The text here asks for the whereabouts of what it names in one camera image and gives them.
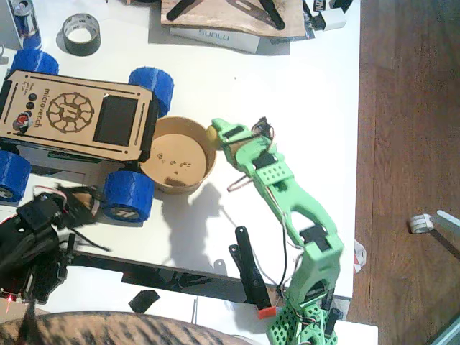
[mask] white desk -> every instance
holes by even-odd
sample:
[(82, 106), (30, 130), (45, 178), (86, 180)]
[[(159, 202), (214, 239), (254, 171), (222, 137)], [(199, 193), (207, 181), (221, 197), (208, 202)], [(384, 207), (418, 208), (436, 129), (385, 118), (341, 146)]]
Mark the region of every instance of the white desk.
[[(42, 49), (57, 59), (62, 75), (127, 82), (133, 69), (150, 65), (162, 68), (174, 79), (171, 115), (190, 117), (205, 127), (215, 117), (251, 126), (266, 116), (296, 180), (336, 222), (345, 244), (336, 295), (351, 297), (359, 1), (347, 12), (345, 28), (318, 33), (315, 40), (293, 42), (290, 55), (285, 56), (248, 55), (220, 47), (147, 44), (149, 16), (154, 22), (154, 11), (147, 5), (126, 7), (117, 0), (110, 0), (109, 5), (98, 1), (95, 15), (108, 19), (101, 20), (100, 49), (88, 57), (69, 55), (57, 46), (56, 34), (69, 13), (65, 9), (51, 12), (58, 8), (56, 1), (34, 2)], [(13, 54), (7, 51), (10, 63)], [(5, 72), (6, 66), (0, 66), (1, 77)], [(67, 169), (72, 165), (64, 164)], [(85, 169), (83, 181), (95, 183), (88, 178), (91, 169)], [(240, 173), (219, 153), (211, 176), (189, 198), (156, 192), (150, 219), (142, 227), (97, 224), (82, 230), (95, 242), (111, 247), (111, 253), (90, 247), (79, 250), (126, 262), (239, 278), (228, 251), (228, 246), (236, 243), (235, 223), (248, 228), (262, 270), (278, 282), (283, 268), (281, 225), (252, 186), (226, 192), (226, 187), (239, 177)], [(31, 176), (27, 195), (31, 195), (34, 184), (52, 185), (54, 181)], [(299, 228), (305, 225), (295, 219), (294, 224)], [(296, 253), (288, 249), (290, 275)]]

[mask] paper bowl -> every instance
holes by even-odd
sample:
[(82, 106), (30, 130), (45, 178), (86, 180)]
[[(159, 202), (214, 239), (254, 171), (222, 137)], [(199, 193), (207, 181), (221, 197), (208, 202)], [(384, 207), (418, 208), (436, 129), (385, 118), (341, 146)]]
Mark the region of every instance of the paper bowl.
[(157, 120), (150, 158), (141, 170), (168, 194), (192, 193), (211, 173), (216, 151), (199, 123), (179, 116)]

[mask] engraved logo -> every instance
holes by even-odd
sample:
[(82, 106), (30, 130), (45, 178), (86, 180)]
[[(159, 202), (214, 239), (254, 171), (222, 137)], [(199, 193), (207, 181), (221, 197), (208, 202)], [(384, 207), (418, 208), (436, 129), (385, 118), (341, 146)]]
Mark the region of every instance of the engraved logo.
[(46, 115), (59, 132), (76, 133), (91, 123), (94, 109), (85, 96), (62, 93), (50, 102)]

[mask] green base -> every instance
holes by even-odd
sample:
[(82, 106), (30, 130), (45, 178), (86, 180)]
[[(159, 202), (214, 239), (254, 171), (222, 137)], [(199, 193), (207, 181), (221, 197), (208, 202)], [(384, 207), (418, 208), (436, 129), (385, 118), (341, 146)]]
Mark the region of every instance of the green base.
[(324, 336), (328, 313), (316, 304), (303, 309), (304, 317), (314, 318), (317, 322), (303, 326), (300, 318), (289, 305), (285, 306), (276, 316), (275, 322), (268, 328), (267, 335), (272, 345), (298, 345), (309, 341), (312, 345), (336, 345), (337, 335), (330, 338)]

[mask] blue tire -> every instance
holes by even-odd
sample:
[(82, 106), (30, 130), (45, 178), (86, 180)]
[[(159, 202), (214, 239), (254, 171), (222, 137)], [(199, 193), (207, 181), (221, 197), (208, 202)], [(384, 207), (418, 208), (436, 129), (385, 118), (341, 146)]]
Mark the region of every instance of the blue tire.
[(32, 170), (30, 163), (19, 155), (0, 151), (0, 166), (0, 201), (20, 201)]
[(129, 84), (142, 86), (156, 95), (160, 103), (159, 117), (168, 113), (173, 97), (174, 81), (165, 71), (153, 67), (136, 68), (129, 75)]
[(11, 73), (15, 70), (57, 75), (59, 73), (59, 64), (53, 56), (46, 52), (35, 49), (24, 49), (17, 52), (14, 56)]
[(150, 217), (155, 184), (146, 175), (132, 171), (116, 171), (107, 176), (103, 193), (104, 213), (113, 219), (140, 223)]

